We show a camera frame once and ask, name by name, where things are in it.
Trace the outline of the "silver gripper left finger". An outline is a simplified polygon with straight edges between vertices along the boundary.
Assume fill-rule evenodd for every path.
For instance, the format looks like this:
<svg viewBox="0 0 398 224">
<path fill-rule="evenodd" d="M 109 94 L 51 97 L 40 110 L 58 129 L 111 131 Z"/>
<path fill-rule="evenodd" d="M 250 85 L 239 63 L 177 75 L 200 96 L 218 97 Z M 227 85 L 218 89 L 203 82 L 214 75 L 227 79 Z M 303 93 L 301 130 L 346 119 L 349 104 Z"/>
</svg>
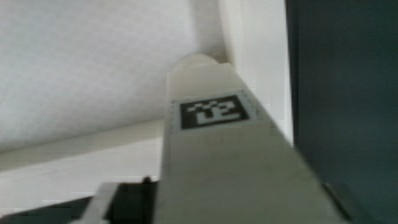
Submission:
<svg viewBox="0 0 398 224">
<path fill-rule="evenodd" d="M 106 183 L 77 220 L 77 224 L 154 224 L 159 182 Z"/>
</svg>

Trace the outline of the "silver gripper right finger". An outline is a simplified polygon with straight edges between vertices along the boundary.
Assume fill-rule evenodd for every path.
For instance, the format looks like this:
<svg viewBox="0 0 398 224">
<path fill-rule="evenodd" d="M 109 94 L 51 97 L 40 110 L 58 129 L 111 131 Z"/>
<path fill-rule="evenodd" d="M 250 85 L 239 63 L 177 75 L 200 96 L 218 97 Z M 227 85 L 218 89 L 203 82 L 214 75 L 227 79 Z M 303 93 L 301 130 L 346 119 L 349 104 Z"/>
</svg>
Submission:
<svg viewBox="0 0 398 224">
<path fill-rule="evenodd" d="M 378 224 L 378 220 L 365 210 L 349 187 L 346 185 L 326 183 L 324 189 L 331 195 L 331 199 L 349 224 Z"/>
</svg>

